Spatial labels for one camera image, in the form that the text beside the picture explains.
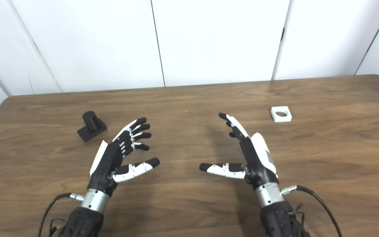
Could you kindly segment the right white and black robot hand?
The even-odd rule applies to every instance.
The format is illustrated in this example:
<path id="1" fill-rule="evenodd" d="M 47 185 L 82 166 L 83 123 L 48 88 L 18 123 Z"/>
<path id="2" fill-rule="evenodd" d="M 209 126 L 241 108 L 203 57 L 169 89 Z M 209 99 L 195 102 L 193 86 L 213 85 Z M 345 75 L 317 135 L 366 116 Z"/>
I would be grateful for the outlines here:
<path id="1" fill-rule="evenodd" d="M 201 163 L 199 169 L 223 177 L 244 179 L 254 189 L 267 183 L 278 183 L 277 170 L 262 135 L 255 133 L 250 136 L 235 117 L 224 113 L 218 115 L 232 129 L 230 137 L 238 139 L 246 164 Z"/>

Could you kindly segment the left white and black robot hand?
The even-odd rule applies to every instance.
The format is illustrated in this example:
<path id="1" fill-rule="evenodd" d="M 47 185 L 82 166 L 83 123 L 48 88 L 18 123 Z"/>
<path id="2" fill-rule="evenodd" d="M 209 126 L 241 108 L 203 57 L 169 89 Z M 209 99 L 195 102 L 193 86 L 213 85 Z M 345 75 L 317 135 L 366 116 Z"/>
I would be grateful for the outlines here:
<path id="1" fill-rule="evenodd" d="M 145 174 L 160 164 L 156 157 L 135 164 L 122 164 L 123 159 L 134 150 L 149 150 L 148 145 L 138 142 L 152 136 L 150 132 L 145 132 L 150 128 L 146 121 L 146 117 L 133 120 L 110 143 L 102 141 L 89 171 L 87 189 L 94 189 L 111 197 L 118 183 Z"/>

